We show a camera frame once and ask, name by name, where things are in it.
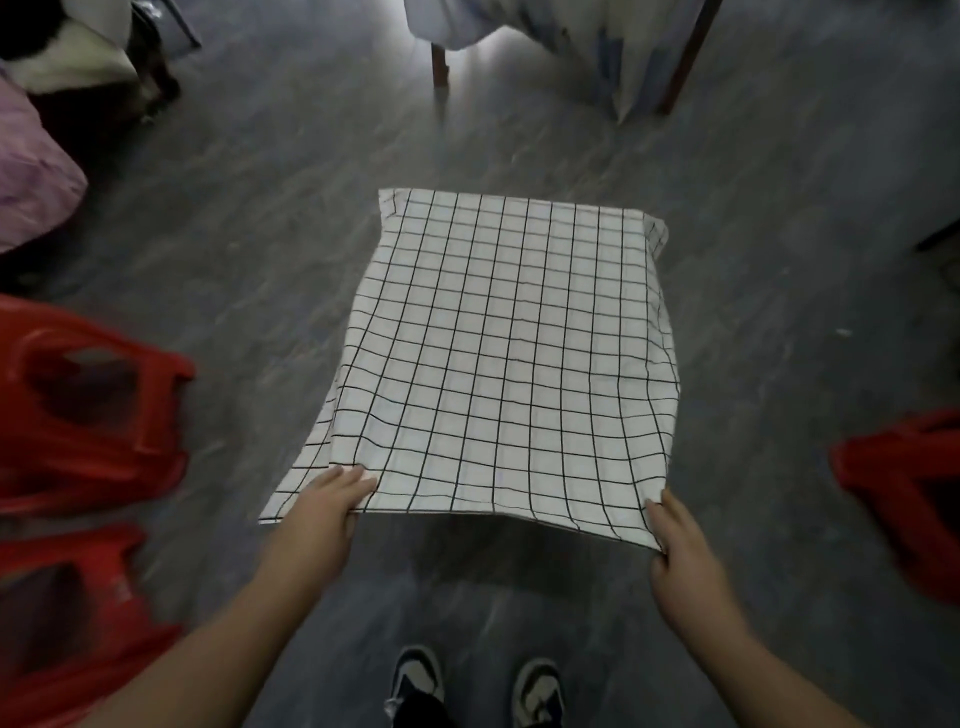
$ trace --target furniture leg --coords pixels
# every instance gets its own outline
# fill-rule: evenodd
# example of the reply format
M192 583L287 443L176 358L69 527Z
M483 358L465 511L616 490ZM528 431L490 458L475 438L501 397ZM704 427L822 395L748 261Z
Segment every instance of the furniture leg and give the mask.
M430 59L433 61L433 87L447 88L450 85L450 67L446 64L444 49L436 43L430 43Z
M922 253L923 251L928 251L931 248L935 248L947 238L957 234L957 232L960 232L960 220L954 220L945 228L941 228L932 235L925 237L923 240L917 243L916 250L918 253Z
M701 8L700 15L697 17L697 23L693 26L693 33L690 34L690 40L686 42L684 54L680 57L680 62L677 64L677 70L674 72L673 78L670 80L670 85L667 87L666 93L663 94L663 99L657 107L658 114L666 115L673 110L674 104L677 103L677 98L680 96L680 92L686 83L686 77L690 75L693 63L697 60L697 54L700 53L700 49L704 46L707 33L710 31L710 26L713 25L713 18L715 18L720 11L720 3L722 2L723 0L706 0L704 6Z
M167 10L170 11L170 14L174 16L174 20L177 21L177 25L180 26L183 34L190 38L190 45L194 48L201 48L203 44L200 41L200 36L194 32L189 21L184 17L183 11L181 11L180 6L177 5L177 0L162 0L162 2L167 7Z

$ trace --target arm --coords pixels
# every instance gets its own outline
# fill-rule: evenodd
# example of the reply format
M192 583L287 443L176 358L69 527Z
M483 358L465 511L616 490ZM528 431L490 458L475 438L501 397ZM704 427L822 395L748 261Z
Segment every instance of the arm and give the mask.
M751 634L727 575L689 511L668 490L647 514L665 554L651 583L663 618L743 728L864 728Z
M347 561L350 510L375 481L331 468L272 534L253 580L208 624L110 697L82 728L239 726L300 623Z

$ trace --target finger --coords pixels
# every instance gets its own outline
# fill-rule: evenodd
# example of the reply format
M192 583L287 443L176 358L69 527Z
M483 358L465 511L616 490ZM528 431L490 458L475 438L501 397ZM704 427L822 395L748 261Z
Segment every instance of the finger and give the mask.
M310 481L310 484L307 485L307 488L323 488L327 483L333 482L340 474L344 471L343 466L335 465L332 468L327 468L325 471L317 475L313 480Z
M362 478L366 472L362 465L354 465L348 471L344 471L343 474L336 479L334 485L337 488L344 488Z
M686 509L683 502L674 496L673 491L669 488L663 489L663 507L666 508L670 512L670 515L677 519L680 525L687 531L698 536L703 536L700 525L696 519L693 518L693 515Z
M358 480L341 489L340 495L347 509L356 508L360 501L376 490L376 478Z
M669 553L671 548L680 545L684 537L684 530L670 512L659 503L647 499L644 505L647 509L647 520L650 522L650 528L653 530L654 536Z

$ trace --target forearm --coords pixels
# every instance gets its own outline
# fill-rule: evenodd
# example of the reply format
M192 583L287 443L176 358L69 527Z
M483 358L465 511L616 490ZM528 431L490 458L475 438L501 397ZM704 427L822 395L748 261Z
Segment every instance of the forearm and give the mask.
M864 728L749 635L720 640L694 656L741 728Z
M232 728L309 606L255 578L210 623L109 698L83 728Z

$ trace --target red plastic stool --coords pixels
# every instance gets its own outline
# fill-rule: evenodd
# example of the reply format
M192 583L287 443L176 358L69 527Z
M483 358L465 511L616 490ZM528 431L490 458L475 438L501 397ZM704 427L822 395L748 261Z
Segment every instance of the red plastic stool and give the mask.
M68 356L88 349L136 369L136 409L123 433L77 425L42 405L37 386L76 374L82 367ZM141 346L50 305L0 296L0 515L120 505L175 486L186 468L175 384L194 374L180 354Z
M873 510L898 548L906 575L934 598L960 604L960 538L928 487L960 478L960 410L908 418L830 452L840 485Z
M118 524L0 544L0 579L70 563L80 574L91 607L91 647L86 654L42 671L15 674L0 695L0 725L73 725L177 640L180 627L154 624L127 575L125 554L143 540L136 526Z

